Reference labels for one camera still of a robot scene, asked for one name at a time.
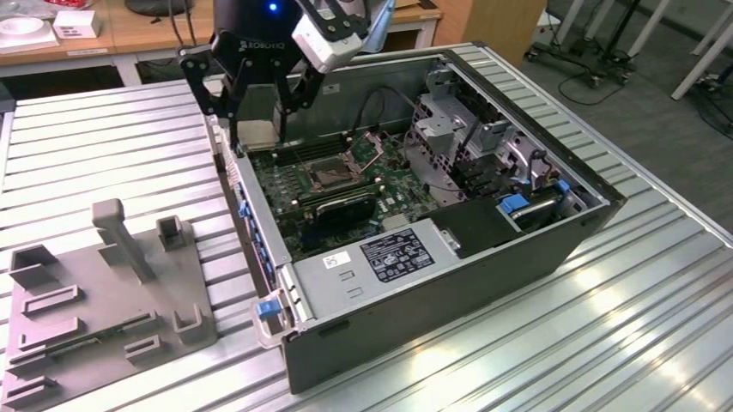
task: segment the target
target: floor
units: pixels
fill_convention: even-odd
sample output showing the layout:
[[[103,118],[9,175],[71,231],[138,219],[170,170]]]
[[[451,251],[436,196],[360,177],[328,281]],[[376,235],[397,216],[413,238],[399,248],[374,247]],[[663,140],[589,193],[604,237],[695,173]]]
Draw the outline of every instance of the floor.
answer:
[[[592,13],[596,1],[589,0],[577,18],[581,26]],[[572,0],[551,0],[549,10],[565,15]],[[601,42],[617,23],[624,6],[617,4],[604,28]],[[638,13],[632,19],[620,48],[628,50],[648,17]],[[545,88],[599,132],[680,192],[680,194],[733,232],[733,141],[715,131],[698,115],[690,99],[676,102],[670,94],[688,74],[698,58],[690,55],[698,41],[666,26],[660,26],[636,63],[639,72],[626,88],[597,106],[583,106],[559,93],[559,84],[580,69],[543,56],[525,62],[521,70]],[[731,58],[722,57],[714,65],[722,70]],[[142,66],[145,82],[164,82],[182,78],[176,62],[160,61]],[[113,68],[97,68],[81,76],[74,71],[43,76],[5,79],[13,95],[19,99],[66,94],[98,88],[121,87]],[[589,89],[577,81],[565,87],[576,100],[595,101],[619,86],[608,82],[600,89]]]

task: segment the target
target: barcode sticker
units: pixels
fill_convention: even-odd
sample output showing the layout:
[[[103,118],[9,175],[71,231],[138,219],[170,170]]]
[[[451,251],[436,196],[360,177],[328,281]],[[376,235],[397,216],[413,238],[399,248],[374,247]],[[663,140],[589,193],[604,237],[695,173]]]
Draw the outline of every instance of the barcode sticker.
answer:
[[[105,54],[105,53],[109,53],[109,49],[74,50],[74,51],[67,51],[67,56],[89,56],[90,54]]]

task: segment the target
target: power supply label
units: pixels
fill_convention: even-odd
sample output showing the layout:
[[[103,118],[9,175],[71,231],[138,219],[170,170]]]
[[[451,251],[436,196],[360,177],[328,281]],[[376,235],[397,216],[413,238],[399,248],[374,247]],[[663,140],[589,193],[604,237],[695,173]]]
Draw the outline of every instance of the power supply label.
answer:
[[[413,229],[385,236],[361,246],[383,282],[392,282],[436,263]]]

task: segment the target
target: motherboard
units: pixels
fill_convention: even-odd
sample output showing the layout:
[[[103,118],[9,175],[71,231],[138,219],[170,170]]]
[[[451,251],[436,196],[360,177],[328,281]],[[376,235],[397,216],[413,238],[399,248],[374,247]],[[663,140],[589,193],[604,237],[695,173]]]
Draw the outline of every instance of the motherboard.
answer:
[[[405,136],[372,130],[252,154],[296,261],[419,220],[439,203],[405,156]]]

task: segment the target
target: wooden desk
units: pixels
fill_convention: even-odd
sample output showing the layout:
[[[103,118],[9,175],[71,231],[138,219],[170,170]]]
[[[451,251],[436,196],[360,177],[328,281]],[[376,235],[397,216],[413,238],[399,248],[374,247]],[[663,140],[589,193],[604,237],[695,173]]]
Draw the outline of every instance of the wooden desk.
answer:
[[[180,43],[172,22],[166,17],[152,23],[153,17],[136,14],[126,7],[125,0],[101,0],[93,8],[103,19],[101,37],[61,39],[59,47],[0,56],[0,78],[114,65],[126,86],[142,84],[137,64],[176,57],[174,50]],[[429,47],[441,16],[439,9],[427,10],[420,6],[401,8],[393,17],[391,33],[417,31],[416,48]],[[197,0],[192,17],[197,41],[206,44],[214,32],[214,0]],[[184,42],[192,45],[185,15],[178,15],[176,21]],[[83,51],[99,54],[85,55]]]
[[[115,32],[115,47],[118,53],[149,52],[162,49],[176,49],[180,41],[169,17],[153,23],[153,17],[138,15],[126,7],[126,0],[107,0],[113,31]],[[194,34],[200,44],[209,43],[214,32],[214,0],[197,0],[192,10]],[[176,25],[182,34],[184,43],[193,45],[186,15],[176,16]]]
[[[93,6],[102,20],[101,37],[97,39],[59,39],[58,47],[0,55],[0,77],[111,65],[110,56],[117,53],[117,49],[107,2],[109,0],[99,0]],[[85,60],[85,62],[77,67],[75,60]]]

